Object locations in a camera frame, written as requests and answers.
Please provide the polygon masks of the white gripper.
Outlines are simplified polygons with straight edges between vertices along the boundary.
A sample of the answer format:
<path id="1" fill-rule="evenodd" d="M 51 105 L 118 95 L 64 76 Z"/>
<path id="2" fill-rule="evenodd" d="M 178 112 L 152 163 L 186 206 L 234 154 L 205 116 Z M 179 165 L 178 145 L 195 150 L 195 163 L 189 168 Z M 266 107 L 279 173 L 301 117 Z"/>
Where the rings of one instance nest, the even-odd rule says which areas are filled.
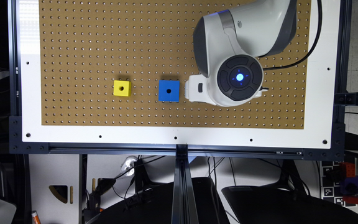
<path id="1" fill-rule="evenodd" d="M 185 82 L 185 98 L 190 102 L 207 104 L 245 104 L 254 98 L 261 97 L 264 92 L 269 90 L 266 87 L 261 87 L 260 90 L 251 95 L 249 99 L 241 101 L 234 101 L 226 96 L 221 99 L 214 100 L 212 93 L 220 93 L 220 89 L 209 92 L 207 81 L 208 79 L 204 75 L 190 75 L 189 80 Z"/>

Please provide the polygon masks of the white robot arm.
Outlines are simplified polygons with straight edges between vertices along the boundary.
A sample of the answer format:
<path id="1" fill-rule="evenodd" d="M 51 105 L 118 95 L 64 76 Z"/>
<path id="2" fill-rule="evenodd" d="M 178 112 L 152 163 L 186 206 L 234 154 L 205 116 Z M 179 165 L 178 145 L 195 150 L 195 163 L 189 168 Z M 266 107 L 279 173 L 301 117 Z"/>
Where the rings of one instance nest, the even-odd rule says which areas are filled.
<path id="1" fill-rule="evenodd" d="M 281 53 L 295 36 L 296 0 L 258 0 L 203 16 L 193 32 L 200 71 L 185 83 L 185 98 L 222 107 L 260 97 L 258 57 Z"/>

